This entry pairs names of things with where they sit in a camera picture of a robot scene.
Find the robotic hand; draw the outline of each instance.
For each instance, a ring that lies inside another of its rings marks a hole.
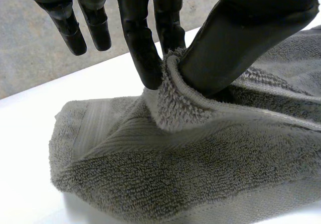
[[[72,11],[72,0],[35,0],[53,19],[75,55],[86,44]],[[78,0],[98,50],[110,48],[106,0]],[[147,27],[148,0],[118,0],[126,42],[143,84],[157,89],[162,74]],[[185,47],[180,26],[182,0],[154,0],[157,33],[164,53]],[[212,9],[179,70],[187,84],[206,97],[220,95],[259,56],[309,24],[317,0],[220,0]]]
[[[87,47],[72,9],[72,0],[34,0],[51,17],[70,51],[78,56]],[[153,0],[156,29],[163,53],[185,47],[180,25],[183,0]],[[111,47],[106,0],[78,0],[93,42],[99,51]],[[162,81],[161,59],[147,26],[148,0],[118,0],[125,40],[143,84],[157,89]]]

